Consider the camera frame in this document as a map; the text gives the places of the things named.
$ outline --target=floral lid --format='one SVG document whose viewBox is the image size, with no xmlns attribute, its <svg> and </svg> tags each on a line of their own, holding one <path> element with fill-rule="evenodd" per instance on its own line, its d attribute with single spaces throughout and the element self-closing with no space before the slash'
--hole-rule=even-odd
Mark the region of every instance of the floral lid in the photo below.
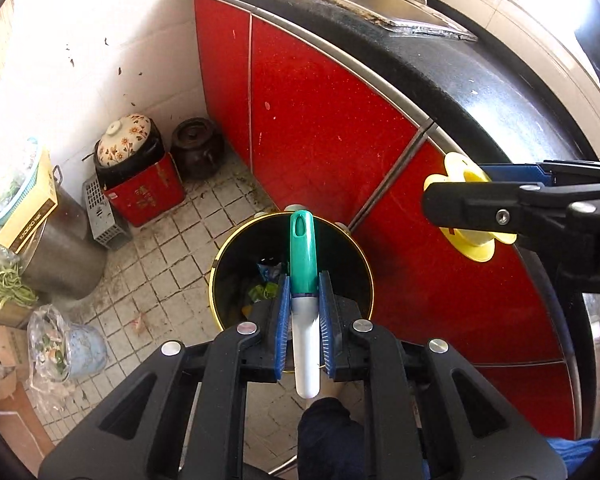
<svg viewBox="0 0 600 480">
<path fill-rule="evenodd" d="M 115 166 L 133 155 L 144 144 L 151 130 L 151 121 L 132 114 L 113 121 L 98 144 L 98 161 L 103 166 Z"/>
</svg>

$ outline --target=green beans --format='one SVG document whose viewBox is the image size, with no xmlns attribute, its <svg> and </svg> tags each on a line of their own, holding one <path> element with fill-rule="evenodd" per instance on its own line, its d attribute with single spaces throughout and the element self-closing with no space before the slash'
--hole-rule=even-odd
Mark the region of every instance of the green beans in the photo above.
<svg viewBox="0 0 600 480">
<path fill-rule="evenodd" d="M 3 267 L 0 265 L 0 308 L 8 301 L 21 306 L 33 306 L 38 297 L 20 279 L 20 266 Z"/>
</svg>

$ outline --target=red cabinet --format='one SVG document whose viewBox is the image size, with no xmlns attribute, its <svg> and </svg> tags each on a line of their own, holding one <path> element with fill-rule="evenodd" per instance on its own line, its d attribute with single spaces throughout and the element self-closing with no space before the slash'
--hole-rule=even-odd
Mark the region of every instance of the red cabinet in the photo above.
<svg viewBox="0 0 600 480">
<path fill-rule="evenodd" d="M 195 4 L 209 115 L 277 206 L 348 223 L 416 126 L 292 34 L 217 0 Z M 499 242 L 485 264 L 458 253 L 422 214 L 431 173 L 444 173 L 443 157 L 425 143 L 354 232 L 374 274 L 374 322 L 405 340 L 447 339 L 491 365 L 480 371 L 536 428 L 573 438 L 569 373 L 525 267 Z"/>
<path fill-rule="evenodd" d="M 247 164 L 251 15 L 218 0 L 194 0 L 206 111 Z"/>
<path fill-rule="evenodd" d="M 417 128 L 314 47 L 252 27 L 253 173 L 277 206 L 348 224 Z"/>
<path fill-rule="evenodd" d="M 445 173 L 443 157 L 424 144 L 354 233 L 374 273 L 375 322 L 405 340 L 447 339 L 474 364 L 562 359 L 515 249 L 497 242 L 489 262 L 473 262 L 424 218 L 432 173 Z"/>
</svg>

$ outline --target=stainless steel sink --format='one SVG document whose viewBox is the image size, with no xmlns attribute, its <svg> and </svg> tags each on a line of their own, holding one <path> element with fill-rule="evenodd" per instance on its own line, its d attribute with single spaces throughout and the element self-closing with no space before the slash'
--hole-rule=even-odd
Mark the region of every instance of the stainless steel sink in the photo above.
<svg viewBox="0 0 600 480">
<path fill-rule="evenodd" d="M 330 1 L 400 34 L 446 36 L 470 41 L 476 39 L 458 23 L 423 4 L 423 0 Z"/>
</svg>

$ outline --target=black countertop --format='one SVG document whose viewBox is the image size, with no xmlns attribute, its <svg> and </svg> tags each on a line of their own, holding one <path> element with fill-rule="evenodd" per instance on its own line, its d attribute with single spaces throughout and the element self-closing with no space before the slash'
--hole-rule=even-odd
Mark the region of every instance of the black countertop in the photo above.
<svg viewBox="0 0 600 480">
<path fill-rule="evenodd" d="M 483 42 L 400 36 L 329 0 L 239 1 L 362 62 L 429 114 L 475 162 L 595 158 L 582 132 L 561 124 Z"/>
</svg>

